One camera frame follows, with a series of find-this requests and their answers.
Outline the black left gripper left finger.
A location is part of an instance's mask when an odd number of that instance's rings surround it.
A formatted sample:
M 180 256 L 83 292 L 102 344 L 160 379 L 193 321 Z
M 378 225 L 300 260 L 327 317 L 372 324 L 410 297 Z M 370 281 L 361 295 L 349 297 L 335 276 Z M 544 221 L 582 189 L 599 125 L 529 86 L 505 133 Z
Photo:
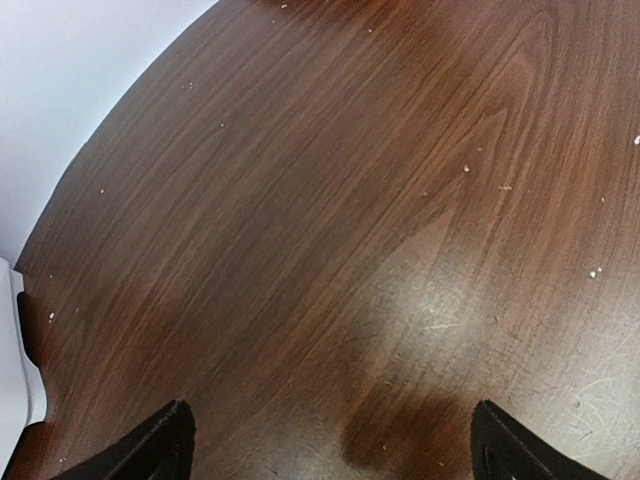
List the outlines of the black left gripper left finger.
M 118 442 L 64 471 L 64 479 L 188 479 L 195 450 L 189 404 L 173 400 Z

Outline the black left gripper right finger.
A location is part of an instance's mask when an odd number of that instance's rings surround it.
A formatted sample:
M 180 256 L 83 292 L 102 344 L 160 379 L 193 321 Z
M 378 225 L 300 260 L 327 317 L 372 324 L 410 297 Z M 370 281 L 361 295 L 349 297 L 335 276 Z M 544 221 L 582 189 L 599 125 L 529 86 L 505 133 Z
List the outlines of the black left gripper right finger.
M 475 479 L 606 480 L 551 447 L 490 400 L 474 408 L 470 447 Z

